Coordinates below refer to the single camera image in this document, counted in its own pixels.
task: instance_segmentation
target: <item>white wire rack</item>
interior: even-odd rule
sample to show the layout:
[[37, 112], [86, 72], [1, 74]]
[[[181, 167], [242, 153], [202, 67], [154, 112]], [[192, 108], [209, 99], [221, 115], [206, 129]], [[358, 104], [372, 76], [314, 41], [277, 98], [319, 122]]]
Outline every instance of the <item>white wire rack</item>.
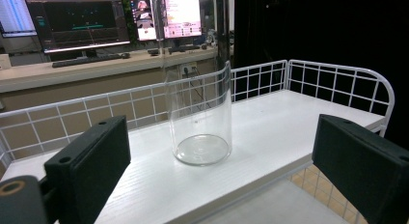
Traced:
[[[189, 95], [185, 102], [191, 106], [191, 111], [198, 111], [198, 103], [191, 95], [198, 90], [205, 93], [220, 76], [225, 75], [211, 73], [180, 79], [178, 83]], [[381, 136], [385, 134], [395, 106], [394, 90], [388, 80], [376, 71], [362, 68], [283, 60], [233, 69], [231, 79], [232, 102], [291, 90], [384, 116], [383, 124], [372, 130]], [[199, 105], [205, 108], [206, 103], [206, 100], [201, 100]], [[62, 149], [93, 124], [118, 115], [126, 115], [128, 129], [167, 121], [165, 83], [0, 114], [0, 172], [5, 172], [15, 160]], [[316, 175], [312, 182], [306, 177], [311, 172]], [[347, 201], [336, 196], [337, 190], [332, 185], [320, 188], [319, 182], [325, 180], [325, 176], [319, 171], [307, 168], [294, 174], [290, 180], [307, 191], [313, 185], [313, 192], [309, 193], [318, 200], [324, 193], [324, 197], [329, 199], [325, 200], [329, 207], [333, 206], [331, 199], [339, 201], [343, 209], [339, 215], [349, 218], [353, 209]], [[358, 223], [360, 218], [357, 216], [356, 211], [351, 223]]]

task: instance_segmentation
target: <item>black monitor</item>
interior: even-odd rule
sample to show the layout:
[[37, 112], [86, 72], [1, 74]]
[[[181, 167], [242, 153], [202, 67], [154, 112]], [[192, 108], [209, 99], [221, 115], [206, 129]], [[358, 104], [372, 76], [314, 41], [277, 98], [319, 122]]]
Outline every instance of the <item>black monitor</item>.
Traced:
[[138, 41], [155, 41], [152, 0], [129, 0]]
[[202, 35], [200, 0], [160, 0], [159, 6], [165, 39], [178, 45], [182, 39]]
[[122, 0], [26, 0], [26, 4], [45, 54], [95, 52], [130, 43]]
[[24, 0], [0, 0], [0, 32], [3, 38], [36, 36]]

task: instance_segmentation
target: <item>computer monitor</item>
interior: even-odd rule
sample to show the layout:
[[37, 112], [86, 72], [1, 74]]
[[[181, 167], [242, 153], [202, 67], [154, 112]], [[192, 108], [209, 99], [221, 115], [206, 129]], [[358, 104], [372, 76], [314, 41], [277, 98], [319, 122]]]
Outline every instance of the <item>computer monitor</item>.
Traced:
[[0, 32], [3, 38], [36, 36], [24, 0], [0, 0]]
[[202, 34], [199, 0], [160, 0], [165, 39], [197, 37]]
[[152, 0], [129, 0], [129, 4], [137, 39], [156, 40]]
[[45, 54], [92, 52], [130, 43], [122, 0], [26, 0], [26, 4]]

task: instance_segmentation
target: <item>wall socket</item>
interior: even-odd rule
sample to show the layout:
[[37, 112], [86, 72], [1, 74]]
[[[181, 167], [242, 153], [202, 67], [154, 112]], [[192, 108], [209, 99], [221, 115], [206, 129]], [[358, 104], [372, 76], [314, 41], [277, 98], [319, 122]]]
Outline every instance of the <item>wall socket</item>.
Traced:
[[198, 72], [198, 63], [197, 62], [190, 62], [190, 63], [184, 63], [179, 65], [179, 70], [180, 73], [183, 76], [186, 76], [185, 69], [187, 69], [187, 75], [191, 76], [191, 74], [197, 75]]

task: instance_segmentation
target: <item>white table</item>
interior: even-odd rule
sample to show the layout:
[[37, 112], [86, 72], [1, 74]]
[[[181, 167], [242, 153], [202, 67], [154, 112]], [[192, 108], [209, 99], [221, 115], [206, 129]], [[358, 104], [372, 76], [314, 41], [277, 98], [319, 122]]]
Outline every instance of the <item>white table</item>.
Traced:
[[[311, 163], [319, 114], [335, 115], [366, 128], [383, 116], [326, 100], [280, 91], [232, 106], [232, 154], [206, 166], [173, 157], [169, 124], [129, 132], [131, 164], [96, 223], [182, 223], [276, 182]], [[3, 180], [44, 176], [52, 154], [14, 162]]]

